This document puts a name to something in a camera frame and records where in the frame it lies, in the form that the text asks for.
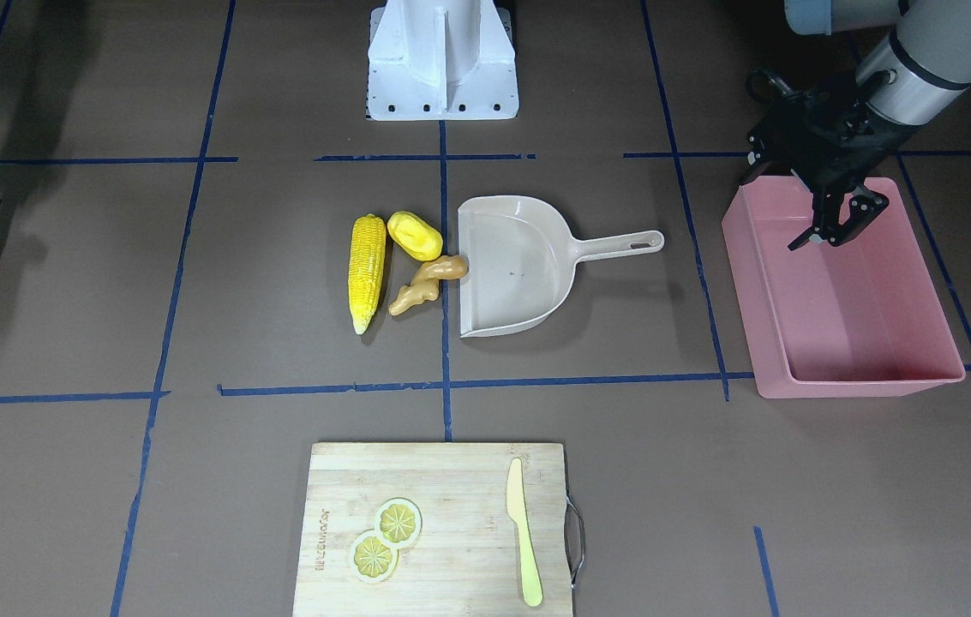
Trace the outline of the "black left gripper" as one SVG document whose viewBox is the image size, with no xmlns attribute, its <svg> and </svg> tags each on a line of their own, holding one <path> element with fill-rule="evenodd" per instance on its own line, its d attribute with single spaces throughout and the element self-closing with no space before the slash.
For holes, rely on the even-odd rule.
<svg viewBox="0 0 971 617">
<path fill-rule="evenodd" d="M 899 147 L 899 124 L 868 106 L 895 78 L 894 71 L 882 70 L 859 83 L 853 70 L 845 70 L 794 90 L 769 69 L 747 76 L 748 94 L 768 108 L 747 134 L 745 183 L 769 168 L 786 169 L 813 192 L 812 222 L 788 243 L 790 251 L 807 243 L 849 243 L 891 203 L 884 193 L 852 190 Z"/>
</svg>

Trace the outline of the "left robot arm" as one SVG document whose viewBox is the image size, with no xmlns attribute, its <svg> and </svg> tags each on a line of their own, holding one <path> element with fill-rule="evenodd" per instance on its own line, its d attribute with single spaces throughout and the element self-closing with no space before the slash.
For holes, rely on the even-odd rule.
<svg viewBox="0 0 971 617">
<path fill-rule="evenodd" d="M 971 1 L 901 1 L 884 40 L 857 68 L 794 89 L 759 68 L 772 98 L 748 133 L 743 183 L 771 165 L 786 168 L 812 196 L 812 221 L 789 243 L 841 246 L 889 205 L 866 175 L 971 86 Z"/>
</svg>

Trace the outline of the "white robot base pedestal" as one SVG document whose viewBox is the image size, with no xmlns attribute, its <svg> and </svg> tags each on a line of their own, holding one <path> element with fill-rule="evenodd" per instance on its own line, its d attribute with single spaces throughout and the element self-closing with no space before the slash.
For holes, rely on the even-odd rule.
<svg viewBox="0 0 971 617">
<path fill-rule="evenodd" d="M 387 1 L 370 15 L 368 60 L 373 121 L 518 114 L 512 11 L 494 1 Z"/>
</svg>

